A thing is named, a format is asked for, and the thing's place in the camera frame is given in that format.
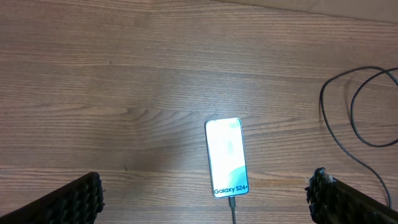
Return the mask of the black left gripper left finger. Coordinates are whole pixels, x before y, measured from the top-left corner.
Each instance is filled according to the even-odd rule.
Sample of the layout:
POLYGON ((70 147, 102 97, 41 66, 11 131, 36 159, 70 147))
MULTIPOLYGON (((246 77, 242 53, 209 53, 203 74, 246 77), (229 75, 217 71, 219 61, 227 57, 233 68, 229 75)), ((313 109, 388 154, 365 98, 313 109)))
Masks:
POLYGON ((1 217, 3 224, 94 224, 103 211, 100 175, 89 172, 63 187, 1 217))

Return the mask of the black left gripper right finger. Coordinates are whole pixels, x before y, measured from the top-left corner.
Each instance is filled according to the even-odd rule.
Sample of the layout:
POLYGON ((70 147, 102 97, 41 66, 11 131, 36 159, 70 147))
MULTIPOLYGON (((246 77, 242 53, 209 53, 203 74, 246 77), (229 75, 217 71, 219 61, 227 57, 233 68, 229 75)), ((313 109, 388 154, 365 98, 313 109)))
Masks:
POLYGON ((317 168, 305 188, 316 224, 397 224, 397 212, 317 168))

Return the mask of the blue Galaxy smartphone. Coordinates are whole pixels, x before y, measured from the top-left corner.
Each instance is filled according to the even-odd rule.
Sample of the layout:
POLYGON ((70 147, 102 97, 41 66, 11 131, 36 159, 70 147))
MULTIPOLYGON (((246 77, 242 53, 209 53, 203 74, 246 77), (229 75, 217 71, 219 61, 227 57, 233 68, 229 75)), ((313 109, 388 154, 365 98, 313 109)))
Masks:
POLYGON ((209 120, 205 123, 205 135, 214 197, 234 197, 248 193, 248 170, 241 120, 209 120))

